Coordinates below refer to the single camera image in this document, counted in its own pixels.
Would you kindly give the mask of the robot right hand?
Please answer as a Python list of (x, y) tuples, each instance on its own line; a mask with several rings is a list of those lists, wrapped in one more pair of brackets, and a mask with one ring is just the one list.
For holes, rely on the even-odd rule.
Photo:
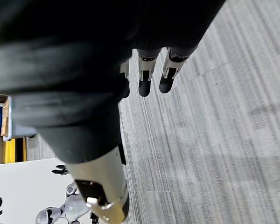
[(34, 128), (65, 163), (82, 204), (125, 221), (129, 192), (119, 102), (138, 52), (139, 94), (168, 93), (223, 6), (222, 0), (0, 0), (0, 94), (15, 123)]

